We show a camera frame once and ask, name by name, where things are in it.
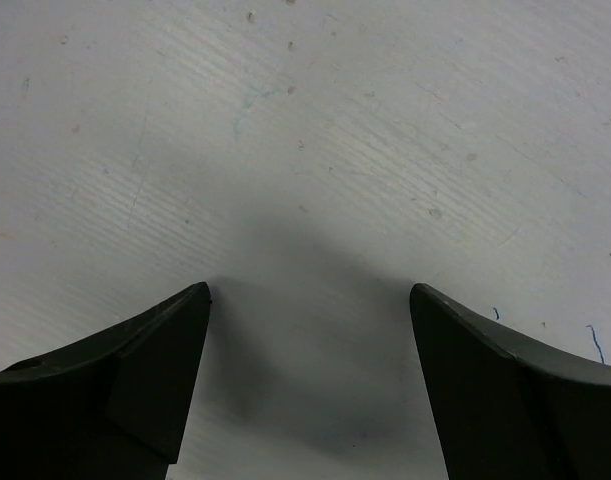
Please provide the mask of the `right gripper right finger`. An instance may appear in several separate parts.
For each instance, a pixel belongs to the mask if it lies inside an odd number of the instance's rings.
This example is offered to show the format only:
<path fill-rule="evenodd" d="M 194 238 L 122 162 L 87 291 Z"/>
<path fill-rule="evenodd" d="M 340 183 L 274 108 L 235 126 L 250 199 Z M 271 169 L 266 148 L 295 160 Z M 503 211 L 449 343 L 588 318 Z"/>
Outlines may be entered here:
<path fill-rule="evenodd" d="M 611 366 L 487 319 L 427 284 L 414 338 L 451 479 L 611 479 Z"/>

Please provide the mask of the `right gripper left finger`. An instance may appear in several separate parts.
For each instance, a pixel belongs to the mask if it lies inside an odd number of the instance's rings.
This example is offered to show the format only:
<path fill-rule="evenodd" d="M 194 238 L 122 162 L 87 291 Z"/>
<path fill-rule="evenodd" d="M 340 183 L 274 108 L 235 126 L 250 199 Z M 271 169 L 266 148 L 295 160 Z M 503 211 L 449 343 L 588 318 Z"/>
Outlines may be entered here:
<path fill-rule="evenodd" d="M 0 479 L 164 479 L 178 461 L 210 315 L 193 284 L 0 371 Z"/>

